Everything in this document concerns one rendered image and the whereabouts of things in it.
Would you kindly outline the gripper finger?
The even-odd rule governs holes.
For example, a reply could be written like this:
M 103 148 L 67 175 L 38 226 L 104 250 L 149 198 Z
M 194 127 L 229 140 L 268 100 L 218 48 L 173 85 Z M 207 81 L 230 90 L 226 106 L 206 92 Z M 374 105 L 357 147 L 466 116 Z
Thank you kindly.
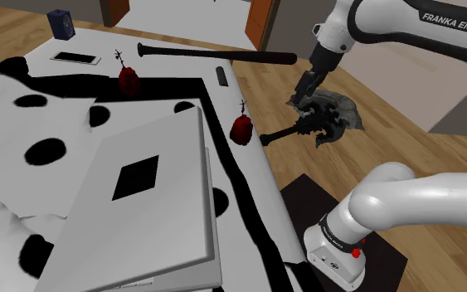
M 293 103 L 295 105 L 298 105 L 306 95 L 311 95 L 314 92 L 317 87 L 315 84 L 317 78 L 318 74 L 314 71 L 306 71 L 303 73 L 298 84 L 294 88 Z
M 316 89 L 324 82 L 327 73 L 318 74 L 315 80 L 310 84 L 310 94 L 312 95 Z

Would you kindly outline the black and grey crumpled object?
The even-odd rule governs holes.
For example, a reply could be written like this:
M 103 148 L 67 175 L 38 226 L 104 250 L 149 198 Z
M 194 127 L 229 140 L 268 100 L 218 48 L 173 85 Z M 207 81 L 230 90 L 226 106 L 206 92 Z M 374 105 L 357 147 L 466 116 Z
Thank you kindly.
M 299 118 L 294 125 L 272 134 L 260 135 L 263 146 L 291 134 L 311 135 L 317 132 L 317 148 L 321 144 L 339 140 L 346 129 L 365 129 L 356 104 L 346 95 L 330 90 L 315 90 L 311 96 L 305 96 L 299 105 L 301 108 L 296 110 Z

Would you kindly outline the dark red fruit with stem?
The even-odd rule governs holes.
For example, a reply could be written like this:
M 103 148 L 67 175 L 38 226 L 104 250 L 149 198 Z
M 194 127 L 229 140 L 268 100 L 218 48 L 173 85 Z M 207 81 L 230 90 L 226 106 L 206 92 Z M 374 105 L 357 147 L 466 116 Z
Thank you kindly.
M 119 88 L 121 92 L 130 97 L 137 97 L 141 93 L 141 82 L 135 70 L 131 67 L 126 67 L 121 57 L 122 52 L 115 51 L 115 59 L 118 60 L 122 66 L 119 73 Z
M 254 125 L 251 122 L 251 118 L 245 114 L 246 102 L 241 102 L 241 115 L 237 117 L 231 127 L 229 137 L 238 145 L 246 146 L 252 137 Z

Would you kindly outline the small black remote control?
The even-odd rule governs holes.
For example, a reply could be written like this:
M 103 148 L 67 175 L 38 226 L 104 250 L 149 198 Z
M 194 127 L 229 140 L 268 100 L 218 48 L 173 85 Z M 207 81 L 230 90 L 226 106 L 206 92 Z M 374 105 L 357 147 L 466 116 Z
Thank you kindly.
M 225 86 L 225 87 L 229 86 L 228 80 L 226 78 L 226 73 L 225 73 L 224 68 L 222 66 L 217 66 L 216 67 L 216 77 L 217 77 L 218 84 L 220 86 Z

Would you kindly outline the black baseball bat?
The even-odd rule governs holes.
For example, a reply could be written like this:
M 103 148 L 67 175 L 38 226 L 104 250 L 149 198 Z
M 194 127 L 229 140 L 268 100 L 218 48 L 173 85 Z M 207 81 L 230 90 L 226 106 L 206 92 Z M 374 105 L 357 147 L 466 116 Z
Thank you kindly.
M 177 49 L 167 47 L 145 46 L 142 43 L 137 45 L 140 57 L 146 55 L 160 56 L 198 56 L 231 61 L 248 61 L 256 63 L 293 65 L 298 57 L 294 53 L 272 52 L 272 51 L 203 51 L 190 49 Z

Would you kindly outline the dark robot stand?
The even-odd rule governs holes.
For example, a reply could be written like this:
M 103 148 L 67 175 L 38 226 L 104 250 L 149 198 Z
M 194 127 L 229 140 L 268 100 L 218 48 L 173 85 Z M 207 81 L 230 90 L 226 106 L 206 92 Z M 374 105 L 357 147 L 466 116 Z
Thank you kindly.
M 285 201 L 294 229 L 303 242 L 305 230 L 332 211 L 338 201 L 306 174 L 284 187 Z M 353 292 L 397 292 L 407 258 L 376 232 L 365 237 L 362 251 L 366 256 L 366 273 L 361 285 Z M 286 264 L 298 273 L 297 279 L 305 292 L 345 292 L 310 263 Z

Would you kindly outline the grey closed laptop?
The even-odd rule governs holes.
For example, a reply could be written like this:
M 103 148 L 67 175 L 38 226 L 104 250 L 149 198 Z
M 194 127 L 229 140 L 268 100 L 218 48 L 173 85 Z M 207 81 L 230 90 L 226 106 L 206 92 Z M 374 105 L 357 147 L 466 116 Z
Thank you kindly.
M 198 107 L 101 140 L 34 292 L 189 292 L 222 283 Z

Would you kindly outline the white phone with black screen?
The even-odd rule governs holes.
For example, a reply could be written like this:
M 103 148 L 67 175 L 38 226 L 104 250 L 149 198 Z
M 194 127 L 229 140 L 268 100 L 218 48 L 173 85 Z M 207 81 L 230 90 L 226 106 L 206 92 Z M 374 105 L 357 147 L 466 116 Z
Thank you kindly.
M 67 51 L 59 51 L 51 57 L 53 61 L 66 61 L 72 63 L 86 64 L 96 66 L 101 58 L 98 56 L 85 55 Z

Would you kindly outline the dark blue box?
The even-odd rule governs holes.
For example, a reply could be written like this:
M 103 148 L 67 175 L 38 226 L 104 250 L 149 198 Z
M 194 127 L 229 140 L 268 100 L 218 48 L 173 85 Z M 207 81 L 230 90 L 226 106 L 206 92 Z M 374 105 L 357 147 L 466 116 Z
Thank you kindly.
M 47 13 L 46 16 L 55 39 L 67 41 L 75 35 L 75 28 L 69 11 L 56 9 Z

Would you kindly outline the brown wooden door frame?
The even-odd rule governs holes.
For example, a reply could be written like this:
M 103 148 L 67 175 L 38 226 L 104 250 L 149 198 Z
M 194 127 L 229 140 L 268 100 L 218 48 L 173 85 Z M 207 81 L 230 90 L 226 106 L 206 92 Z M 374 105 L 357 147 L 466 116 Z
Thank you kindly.
M 277 0 L 101 0 L 110 24 L 192 41 L 261 50 Z

